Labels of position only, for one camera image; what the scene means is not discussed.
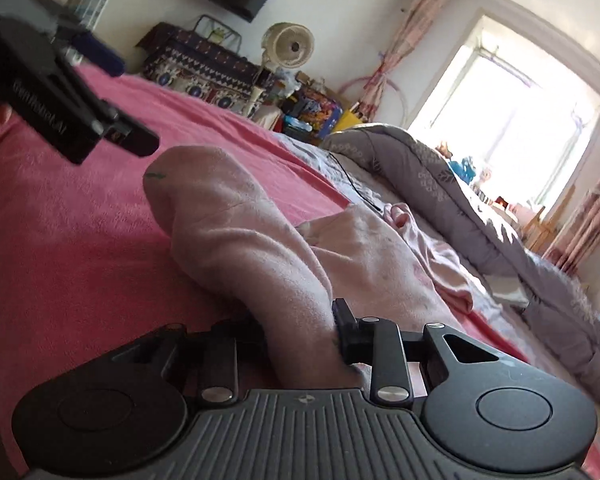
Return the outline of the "pink strawberry pajama pants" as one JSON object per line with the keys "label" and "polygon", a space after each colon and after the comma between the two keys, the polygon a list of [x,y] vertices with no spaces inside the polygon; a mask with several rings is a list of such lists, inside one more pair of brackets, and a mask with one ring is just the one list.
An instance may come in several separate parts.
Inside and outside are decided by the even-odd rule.
{"label": "pink strawberry pajama pants", "polygon": [[451,308],[402,235],[364,206],[291,224],[226,151],[171,148],[143,187],[178,266],[198,285],[244,304],[291,389],[364,387],[343,362],[332,302],[416,332],[457,326]]}

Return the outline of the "patterned dark cloth covered cabinet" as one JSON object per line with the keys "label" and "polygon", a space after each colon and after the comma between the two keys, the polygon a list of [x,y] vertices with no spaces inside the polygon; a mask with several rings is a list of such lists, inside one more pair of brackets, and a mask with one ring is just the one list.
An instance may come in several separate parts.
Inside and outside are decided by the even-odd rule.
{"label": "patterned dark cloth covered cabinet", "polygon": [[161,22],[136,46],[146,54],[140,73],[161,87],[185,93],[224,110],[242,114],[252,90],[274,86],[274,75],[192,30]]}

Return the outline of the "pink pajama top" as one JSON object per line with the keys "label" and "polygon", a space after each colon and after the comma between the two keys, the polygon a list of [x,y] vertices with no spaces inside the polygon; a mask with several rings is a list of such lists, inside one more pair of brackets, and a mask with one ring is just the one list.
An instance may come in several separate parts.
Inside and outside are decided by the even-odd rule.
{"label": "pink pajama top", "polygon": [[474,308],[470,279],[454,250],[426,234],[407,204],[387,204],[384,219],[411,249],[442,300],[457,312],[470,313]]}

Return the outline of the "white book on bed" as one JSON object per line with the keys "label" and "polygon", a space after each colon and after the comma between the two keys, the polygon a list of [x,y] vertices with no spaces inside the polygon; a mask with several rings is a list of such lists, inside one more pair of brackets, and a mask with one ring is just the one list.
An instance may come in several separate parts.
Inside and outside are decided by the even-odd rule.
{"label": "white book on bed", "polygon": [[484,279],[496,301],[521,309],[528,307],[529,299],[518,278],[486,275]]}

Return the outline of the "colourful toy box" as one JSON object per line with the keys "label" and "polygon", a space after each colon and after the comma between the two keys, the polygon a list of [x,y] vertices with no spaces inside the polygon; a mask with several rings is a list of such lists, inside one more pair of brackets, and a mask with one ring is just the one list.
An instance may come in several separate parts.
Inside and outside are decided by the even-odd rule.
{"label": "colourful toy box", "polygon": [[334,130],[343,113],[337,101],[312,88],[300,88],[291,99],[294,100],[291,116],[308,124],[310,135],[317,140],[323,140]]}

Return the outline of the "beige round fan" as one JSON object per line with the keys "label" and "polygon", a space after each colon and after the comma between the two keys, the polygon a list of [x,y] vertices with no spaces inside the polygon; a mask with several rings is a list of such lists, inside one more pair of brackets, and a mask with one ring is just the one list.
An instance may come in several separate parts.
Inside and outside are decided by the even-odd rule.
{"label": "beige round fan", "polygon": [[314,36],[306,26],[276,23],[262,37],[262,63],[264,66],[296,70],[311,58],[314,42]]}

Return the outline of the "grey patterned quilt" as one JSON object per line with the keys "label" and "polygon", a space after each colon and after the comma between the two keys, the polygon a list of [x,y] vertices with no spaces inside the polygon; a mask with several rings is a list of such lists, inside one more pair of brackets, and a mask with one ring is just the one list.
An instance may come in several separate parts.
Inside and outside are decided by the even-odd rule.
{"label": "grey patterned quilt", "polygon": [[379,174],[484,278],[516,278],[528,298],[520,315],[568,372],[600,402],[600,312],[580,284],[524,247],[515,230],[405,130],[357,126],[322,147]]}

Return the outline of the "wooden chair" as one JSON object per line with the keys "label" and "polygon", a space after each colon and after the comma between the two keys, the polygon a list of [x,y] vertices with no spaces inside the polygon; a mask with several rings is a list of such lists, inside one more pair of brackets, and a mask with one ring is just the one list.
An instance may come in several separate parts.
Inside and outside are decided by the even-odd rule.
{"label": "wooden chair", "polygon": [[542,219],[541,216],[545,209],[542,206],[539,212],[522,228],[521,239],[525,248],[540,256],[544,254],[558,234],[558,221],[569,205],[575,190],[576,186],[571,185],[552,214]]}

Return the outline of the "blue plush toy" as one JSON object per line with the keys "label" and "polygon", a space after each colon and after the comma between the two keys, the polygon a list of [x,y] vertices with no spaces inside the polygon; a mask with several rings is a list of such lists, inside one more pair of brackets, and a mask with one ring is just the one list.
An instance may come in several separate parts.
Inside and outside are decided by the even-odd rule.
{"label": "blue plush toy", "polygon": [[449,166],[454,174],[466,184],[471,184],[476,178],[476,166],[470,156],[464,157],[461,160],[451,159]]}

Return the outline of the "yellow shopping bag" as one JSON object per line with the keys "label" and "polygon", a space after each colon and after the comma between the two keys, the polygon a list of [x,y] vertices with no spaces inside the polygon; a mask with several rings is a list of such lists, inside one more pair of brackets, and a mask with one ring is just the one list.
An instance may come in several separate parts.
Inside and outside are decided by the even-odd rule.
{"label": "yellow shopping bag", "polygon": [[364,122],[364,117],[360,116],[358,113],[352,112],[352,110],[346,110],[342,113],[342,116],[339,118],[338,122],[336,122],[334,128],[332,128],[332,131],[340,132],[364,124]]}

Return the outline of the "right pink curtain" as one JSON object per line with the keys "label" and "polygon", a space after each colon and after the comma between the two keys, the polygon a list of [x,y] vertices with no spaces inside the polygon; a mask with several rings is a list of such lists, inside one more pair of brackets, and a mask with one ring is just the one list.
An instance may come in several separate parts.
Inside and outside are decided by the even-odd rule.
{"label": "right pink curtain", "polygon": [[569,276],[600,244],[600,178],[550,244],[544,258]]}

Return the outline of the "pink curtain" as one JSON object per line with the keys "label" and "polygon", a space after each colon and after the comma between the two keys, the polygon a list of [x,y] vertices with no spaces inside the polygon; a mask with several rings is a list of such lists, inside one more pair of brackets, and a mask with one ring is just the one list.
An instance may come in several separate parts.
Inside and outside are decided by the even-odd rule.
{"label": "pink curtain", "polygon": [[371,76],[375,78],[375,86],[380,86],[381,77],[389,78],[404,58],[415,50],[448,1],[411,0],[401,25],[394,33],[380,64]]}
{"label": "pink curtain", "polygon": [[544,258],[569,276],[600,244],[600,178],[550,244]]}

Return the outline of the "pink hula hoop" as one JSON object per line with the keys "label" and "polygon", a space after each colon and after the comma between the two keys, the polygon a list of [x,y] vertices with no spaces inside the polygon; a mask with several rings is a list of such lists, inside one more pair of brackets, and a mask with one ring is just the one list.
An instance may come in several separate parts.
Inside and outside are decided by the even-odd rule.
{"label": "pink hula hoop", "polygon": [[399,127],[407,124],[410,106],[406,95],[386,76],[380,78],[380,86],[375,86],[373,77],[350,79],[338,88],[337,93],[346,114],[357,122],[388,122]]}

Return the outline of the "left pink curtain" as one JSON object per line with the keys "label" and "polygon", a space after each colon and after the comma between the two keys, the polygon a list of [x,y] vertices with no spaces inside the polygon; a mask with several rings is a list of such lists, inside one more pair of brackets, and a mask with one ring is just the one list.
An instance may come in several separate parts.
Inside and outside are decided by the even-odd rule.
{"label": "left pink curtain", "polygon": [[415,50],[448,1],[411,0],[401,25],[394,33],[380,64],[371,76],[375,78],[375,86],[380,86],[381,77],[389,78],[404,58]]}

